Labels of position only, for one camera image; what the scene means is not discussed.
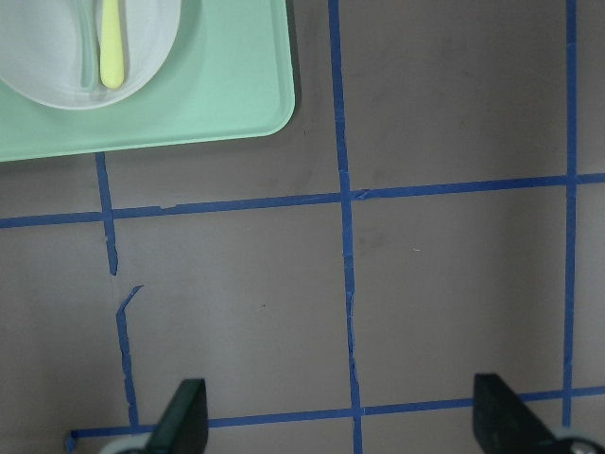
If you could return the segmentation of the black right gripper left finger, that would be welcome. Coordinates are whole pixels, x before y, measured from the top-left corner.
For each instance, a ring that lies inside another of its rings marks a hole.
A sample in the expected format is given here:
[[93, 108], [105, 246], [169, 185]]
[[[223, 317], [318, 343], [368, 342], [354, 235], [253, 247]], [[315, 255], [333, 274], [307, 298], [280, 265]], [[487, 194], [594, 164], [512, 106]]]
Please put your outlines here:
[[150, 434], [128, 436], [105, 445], [102, 453], [180, 454], [205, 452], [209, 439], [206, 384], [203, 378], [181, 382]]

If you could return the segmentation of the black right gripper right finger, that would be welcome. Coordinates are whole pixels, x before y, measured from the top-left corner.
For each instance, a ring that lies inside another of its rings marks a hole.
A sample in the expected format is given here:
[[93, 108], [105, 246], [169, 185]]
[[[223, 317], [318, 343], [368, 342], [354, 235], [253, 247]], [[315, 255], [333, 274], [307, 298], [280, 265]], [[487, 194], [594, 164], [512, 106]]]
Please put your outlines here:
[[549, 429], [497, 374], [476, 374], [473, 434], [489, 454], [602, 453], [604, 445]]

